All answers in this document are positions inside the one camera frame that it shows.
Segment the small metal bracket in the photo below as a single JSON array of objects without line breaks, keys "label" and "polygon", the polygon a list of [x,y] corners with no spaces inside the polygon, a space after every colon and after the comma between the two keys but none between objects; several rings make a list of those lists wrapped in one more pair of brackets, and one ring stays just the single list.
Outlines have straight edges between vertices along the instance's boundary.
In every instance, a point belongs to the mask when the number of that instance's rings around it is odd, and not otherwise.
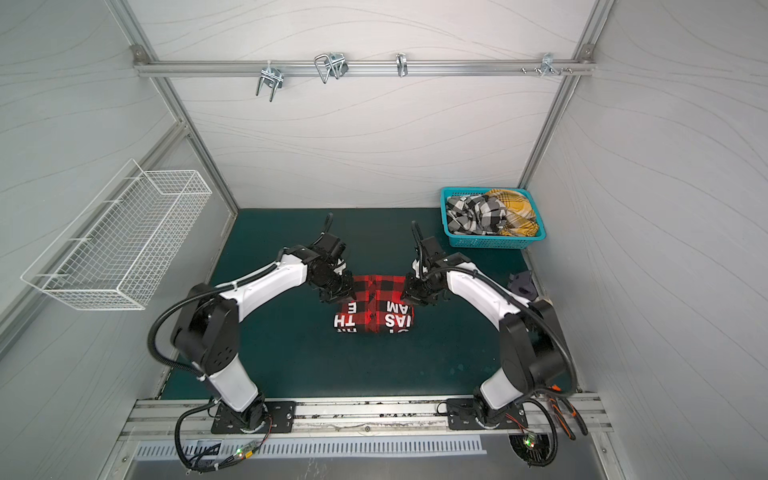
[{"label": "small metal bracket", "polygon": [[408,75],[408,63],[407,57],[404,53],[397,53],[395,56],[396,71],[399,78],[404,78]]}]

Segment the yellow plaid shirt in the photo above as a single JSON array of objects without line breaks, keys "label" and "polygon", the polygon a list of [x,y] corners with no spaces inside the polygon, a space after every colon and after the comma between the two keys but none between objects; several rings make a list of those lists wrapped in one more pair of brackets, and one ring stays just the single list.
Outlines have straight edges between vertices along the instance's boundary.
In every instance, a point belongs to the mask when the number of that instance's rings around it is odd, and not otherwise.
[{"label": "yellow plaid shirt", "polygon": [[499,234],[507,237],[535,237],[539,234],[537,214],[531,201],[515,190],[494,189],[489,197],[499,200],[506,209],[505,223]]}]

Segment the dark grey plastic part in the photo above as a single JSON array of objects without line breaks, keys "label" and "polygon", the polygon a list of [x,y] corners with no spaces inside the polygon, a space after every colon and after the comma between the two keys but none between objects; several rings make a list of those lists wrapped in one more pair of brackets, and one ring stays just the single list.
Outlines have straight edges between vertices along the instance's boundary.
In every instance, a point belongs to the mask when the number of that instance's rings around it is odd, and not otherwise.
[{"label": "dark grey plastic part", "polygon": [[513,294],[525,298],[528,301],[535,301],[539,296],[530,270],[512,274],[509,277],[507,289]]}]

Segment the orange handled pliers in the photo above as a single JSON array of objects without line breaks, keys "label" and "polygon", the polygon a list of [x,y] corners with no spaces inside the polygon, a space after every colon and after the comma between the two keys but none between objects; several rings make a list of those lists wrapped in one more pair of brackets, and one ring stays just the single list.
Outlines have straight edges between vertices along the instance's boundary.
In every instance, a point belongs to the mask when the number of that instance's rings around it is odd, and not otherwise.
[{"label": "orange handled pliers", "polygon": [[560,426],[569,440],[575,441],[576,435],[568,422],[568,418],[570,418],[575,423],[579,432],[583,436],[589,435],[586,422],[569,399],[549,396],[548,403],[552,414],[557,421],[557,424]]}]

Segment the horizontal aluminium rail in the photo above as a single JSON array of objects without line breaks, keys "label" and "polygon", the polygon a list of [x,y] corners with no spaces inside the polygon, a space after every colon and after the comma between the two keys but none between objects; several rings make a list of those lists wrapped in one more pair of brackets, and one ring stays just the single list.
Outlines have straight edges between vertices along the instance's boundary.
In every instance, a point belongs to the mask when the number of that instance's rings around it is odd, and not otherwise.
[{"label": "horizontal aluminium rail", "polygon": [[[495,76],[533,76],[523,75],[521,67],[532,68],[540,64],[541,59],[532,60],[414,60],[407,58],[408,75],[406,77],[495,77]],[[348,60],[349,78],[398,77],[395,59],[385,60]],[[592,74],[597,64],[554,59],[557,67],[571,68],[569,76]],[[267,66],[279,69],[286,78],[316,78],[318,72],[312,60],[288,61],[156,61],[136,64],[134,70],[145,78],[230,78],[252,77],[260,75]]]}]

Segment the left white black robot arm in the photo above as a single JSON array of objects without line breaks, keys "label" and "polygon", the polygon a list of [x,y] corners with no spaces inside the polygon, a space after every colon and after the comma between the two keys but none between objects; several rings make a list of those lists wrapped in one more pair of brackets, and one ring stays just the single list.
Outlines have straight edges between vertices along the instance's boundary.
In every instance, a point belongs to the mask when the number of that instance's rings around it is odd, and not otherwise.
[{"label": "left white black robot arm", "polygon": [[239,279],[194,286],[149,329],[152,358],[205,383],[243,432],[257,431],[268,410],[240,360],[240,324],[259,307],[305,284],[326,304],[353,299],[354,278],[342,258],[346,245],[330,233],[332,223],[328,214],[310,245],[283,248],[273,262]]}]

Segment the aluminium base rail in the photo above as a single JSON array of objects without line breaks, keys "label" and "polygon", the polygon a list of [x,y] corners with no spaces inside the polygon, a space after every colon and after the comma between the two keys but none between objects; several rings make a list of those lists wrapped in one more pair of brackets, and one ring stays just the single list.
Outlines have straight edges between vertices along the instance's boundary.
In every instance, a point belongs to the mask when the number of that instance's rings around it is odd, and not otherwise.
[{"label": "aluminium base rail", "polygon": [[[380,397],[324,397],[274,399],[272,402],[293,402],[288,413],[279,413],[287,407],[278,406],[272,413],[272,434],[287,437],[332,436],[397,436],[447,434],[519,434],[519,427],[505,419],[494,429],[480,427],[477,420],[451,420],[443,396],[380,396]],[[590,434],[611,433],[613,425],[596,393],[582,393],[571,397],[571,403],[582,415]],[[206,400],[138,400],[125,421],[118,440],[173,439],[177,418],[185,411],[206,404]],[[549,424],[541,411],[533,405],[524,407],[527,429],[548,433]],[[216,407],[195,413],[184,420],[182,440],[203,438],[258,438],[263,434],[243,433],[232,426],[217,426]]]}]

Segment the teal plastic basket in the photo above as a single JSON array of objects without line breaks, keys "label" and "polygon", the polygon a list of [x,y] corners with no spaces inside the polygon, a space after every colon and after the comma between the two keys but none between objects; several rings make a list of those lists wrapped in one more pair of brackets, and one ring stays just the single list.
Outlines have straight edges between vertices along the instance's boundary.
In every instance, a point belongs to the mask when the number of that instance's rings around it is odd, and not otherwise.
[{"label": "teal plastic basket", "polygon": [[481,187],[445,187],[441,191],[441,215],[443,230],[449,239],[449,243],[453,247],[462,248],[486,248],[486,249],[524,249],[530,244],[541,241],[546,238],[546,229],[542,217],[539,213],[538,207],[533,200],[532,195],[524,189],[503,189],[503,190],[515,190],[524,194],[532,203],[534,212],[537,214],[537,221],[539,225],[539,234],[535,237],[507,237],[502,235],[454,235],[447,229],[447,221],[445,217],[446,208],[445,201],[450,196],[470,196],[470,195],[487,195],[487,192],[494,190],[491,188]]}]

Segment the metal hook bracket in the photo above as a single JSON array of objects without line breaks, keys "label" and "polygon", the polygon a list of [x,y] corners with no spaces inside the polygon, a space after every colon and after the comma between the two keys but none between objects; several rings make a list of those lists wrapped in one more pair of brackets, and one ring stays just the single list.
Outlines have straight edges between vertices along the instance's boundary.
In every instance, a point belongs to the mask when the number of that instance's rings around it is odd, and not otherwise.
[{"label": "metal hook bracket", "polygon": [[571,68],[568,67],[557,67],[554,64],[554,59],[552,57],[551,53],[545,54],[538,66],[532,67],[532,68],[526,68],[521,67],[520,72],[523,75],[532,75],[536,74],[539,77],[547,77],[547,76],[569,76],[573,73]]}]

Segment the grey black plaid shirt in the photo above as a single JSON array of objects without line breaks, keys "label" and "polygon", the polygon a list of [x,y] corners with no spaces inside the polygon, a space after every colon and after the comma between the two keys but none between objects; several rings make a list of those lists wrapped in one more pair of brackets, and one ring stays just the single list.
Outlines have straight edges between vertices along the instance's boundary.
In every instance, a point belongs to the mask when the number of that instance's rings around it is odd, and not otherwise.
[{"label": "grey black plaid shirt", "polygon": [[507,207],[490,195],[450,196],[445,201],[447,229],[454,235],[500,235],[508,223]]}]

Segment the metal u-bolt clamp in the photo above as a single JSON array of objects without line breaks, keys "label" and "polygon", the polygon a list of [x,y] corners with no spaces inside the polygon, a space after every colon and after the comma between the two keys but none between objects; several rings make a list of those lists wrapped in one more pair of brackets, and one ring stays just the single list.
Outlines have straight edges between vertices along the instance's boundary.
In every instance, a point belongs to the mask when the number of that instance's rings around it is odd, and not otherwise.
[{"label": "metal u-bolt clamp", "polygon": [[343,53],[322,53],[314,58],[313,63],[323,84],[327,84],[330,78],[338,80],[349,71],[349,65]]},{"label": "metal u-bolt clamp", "polygon": [[272,66],[262,69],[258,78],[255,95],[259,96],[262,92],[269,92],[269,101],[273,102],[276,92],[283,88],[283,73]]}]

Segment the red black plaid shirt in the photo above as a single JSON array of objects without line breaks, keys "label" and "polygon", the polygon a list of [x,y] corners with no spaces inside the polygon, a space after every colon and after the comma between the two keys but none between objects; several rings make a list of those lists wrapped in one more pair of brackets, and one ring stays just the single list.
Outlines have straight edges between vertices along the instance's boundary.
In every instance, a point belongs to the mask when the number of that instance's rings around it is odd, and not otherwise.
[{"label": "red black plaid shirt", "polygon": [[404,276],[355,276],[351,300],[333,320],[339,333],[400,334],[415,324],[414,309],[403,301]]}]

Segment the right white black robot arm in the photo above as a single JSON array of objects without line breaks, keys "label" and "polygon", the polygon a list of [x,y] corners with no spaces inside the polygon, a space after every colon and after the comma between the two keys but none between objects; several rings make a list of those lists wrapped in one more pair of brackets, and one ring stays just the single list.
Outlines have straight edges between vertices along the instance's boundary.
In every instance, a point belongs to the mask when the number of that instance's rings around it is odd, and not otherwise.
[{"label": "right white black robot arm", "polygon": [[500,367],[473,395],[472,412],[481,427],[499,426],[508,411],[539,395],[567,399],[578,391],[573,358],[562,335],[548,322],[555,313],[549,302],[502,286],[461,253],[447,254],[436,238],[423,235],[415,221],[411,233],[416,259],[406,276],[403,300],[428,306],[451,293],[498,332]]}]

